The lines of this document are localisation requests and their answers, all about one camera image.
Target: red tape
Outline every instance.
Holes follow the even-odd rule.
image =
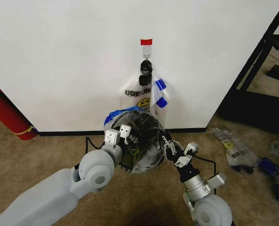
[[[150,46],[152,45],[153,39],[140,39],[140,45],[141,46]]]

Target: trash bag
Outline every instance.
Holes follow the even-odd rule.
[[[121,125],[132,128],[123,143],[125,155],[120,162],[122,169],[132,173],[143,173],[158,166],[164,160],[165,131],[161,123],[149,112],[138,106],[117,110],[109,114],[104,123],[107,129],[119,130]]]
[[[231,166],[257,166],[261,160],[232,132],[214,128],[210,131],[224,145],[226,157]]]

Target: black cable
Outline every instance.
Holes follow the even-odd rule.
[[[102,145],[100,147],[95,146],[92,141],[90,140],[90,138],[87,136],[86,137],[86,150],[85,150],[85,154],[88,153],[88,142],[95,148],[95,149],[101,149],[102,146],[105,144],[105,142],[102,143]]]
[[[216,174],[216,162],[215,161],[212,161],[212,160],[209,160],[209,159],[205,159],[205,158],[202,158],[202,157],[199,157],[199,156],[196,156],[196,155],[193,155],[193,157],[197,158],[197,159],[200,159],[202,161],[207,161],[207,162],[210,162],[214,165],[214,175]]]

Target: blue object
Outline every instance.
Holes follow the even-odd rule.
[[[115,116],[120,115],[124,112],[127,111],[132,111],[132,110],[139,110],[139,111],[143,111],[143,109],[141,109],[140,107],[137,106],[133,106],[133,107],[128,107],[126,109],[122,109],[122,110],[116,110],[114,112],[111,112],[107,118],[105,119],[104,125],[106,125],[108,122],[112,121],[114,119]]]
[[[167,105],[167,101],[165,100],[165,98],[162,97],[156,102],[156,104],[159,107],[164,108]]]
[[[159,79],[159,80],[155,81],[155,83],[160,90],[163,90],[167,87],[162,79]]]
[[[262,158],[258,166],[267,175],[275,176],[279,174],[278,166],[266,157]]]

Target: smiley face logo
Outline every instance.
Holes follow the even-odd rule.
[[[146,107],[150,104],[150,98],[143,99],[137,104],[138,107]]]

